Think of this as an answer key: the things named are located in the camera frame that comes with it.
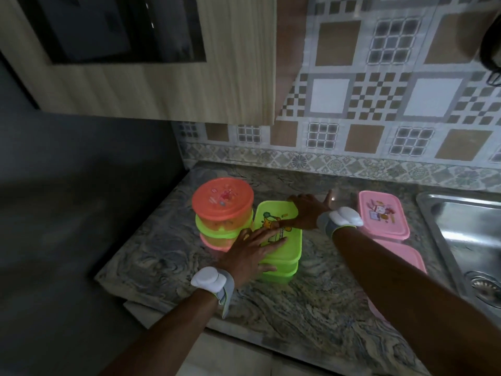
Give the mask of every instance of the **upper cabinet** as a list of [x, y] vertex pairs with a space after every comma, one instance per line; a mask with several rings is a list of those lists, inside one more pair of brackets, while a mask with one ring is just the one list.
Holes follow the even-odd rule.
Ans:
[[0, 50], [46, 112], [272, 125], [308, 0], [0, 0]]

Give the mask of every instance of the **kitchen countertop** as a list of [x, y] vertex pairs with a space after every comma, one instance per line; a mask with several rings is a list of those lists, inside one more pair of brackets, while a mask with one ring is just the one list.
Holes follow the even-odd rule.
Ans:
[[[195, 190], [216, 177], [246, 180], [254, 209], [262, 201], [320, 197], [329, 189], [353, 207], [361, 190], [396, 195], [411, 230], [405, 243], [421, 253], [432, 278], [454, 290], [415, 202], [422, 191], [444, 189], [212, 162], [197, 163], [95, 279], [111, 294], [164, 313], [188, 297], [193, 274], [220, 255], [200, 241], [191, 209]], [[235, 292], [228, 318], [214, 317], [208, 327], [341, 374], [428, 374], [402, 336], [372, 315], [362, 288], [318, 230], [303, 232], [299, 269], [288, 285], [246, 285]]]

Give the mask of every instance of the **sink drain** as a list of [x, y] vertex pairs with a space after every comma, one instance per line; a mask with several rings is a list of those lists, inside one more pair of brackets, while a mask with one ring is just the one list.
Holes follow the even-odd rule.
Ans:
[[501, 285], [498, 280], [481, 272], [468, 272], [465, 276], [470, 281], [477, 298], [501, 309]]

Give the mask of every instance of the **dark wall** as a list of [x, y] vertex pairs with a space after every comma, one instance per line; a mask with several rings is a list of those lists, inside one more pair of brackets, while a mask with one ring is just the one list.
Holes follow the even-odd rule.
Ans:
[[92, 276], [183, 174], [170, 123], [37, 111], [0, 67], [0, 374], [96, 374], [141, 333]]

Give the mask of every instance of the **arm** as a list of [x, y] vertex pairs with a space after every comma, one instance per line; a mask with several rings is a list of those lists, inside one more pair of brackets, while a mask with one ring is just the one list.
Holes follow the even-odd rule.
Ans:
[[[316, 228], [329, 211], [314, 196], [292, 196], [299, 215], [280, 226]], [[377, 309], [402, 334], [434, 376], [501, 374], [501, 333], [469, 303], [354, 227], [332, 240]]]
[[[275, 271], [275, 267], [259, 262], [284, 245], [286, 238], [267, 246], [260, 244], [278, 232], [266, 228], [254, 232], [242, 230], [216, 267], [231, 274], [235, 288], [241, 287], [259, 273]], [[212, 293], [195, 290], [113, 360], [100, 376], [176, 375], [217, 307], [217, 298]]]

